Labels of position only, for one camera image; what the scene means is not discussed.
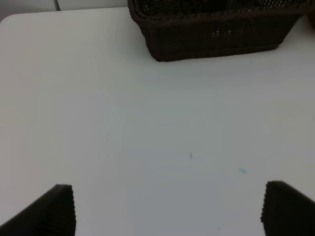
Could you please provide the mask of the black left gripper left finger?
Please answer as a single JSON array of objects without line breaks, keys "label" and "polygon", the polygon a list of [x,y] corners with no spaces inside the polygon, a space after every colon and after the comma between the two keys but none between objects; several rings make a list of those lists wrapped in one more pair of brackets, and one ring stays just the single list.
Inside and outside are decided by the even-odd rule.
[{"label": "black left gripper left finger", "polygon": [[0,226],[2,236],[74,236],[76,214],[71,185],[56,184]]}]

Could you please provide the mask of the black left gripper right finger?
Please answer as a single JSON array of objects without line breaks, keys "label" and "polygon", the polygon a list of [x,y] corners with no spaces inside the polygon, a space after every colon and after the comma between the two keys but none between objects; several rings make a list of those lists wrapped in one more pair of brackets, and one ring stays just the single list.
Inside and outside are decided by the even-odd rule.
[{"label": "black left gripper right finger", "polygon": [[313,236],[315,202],[284,181],[269,181],[260,221],[266,236]]}]

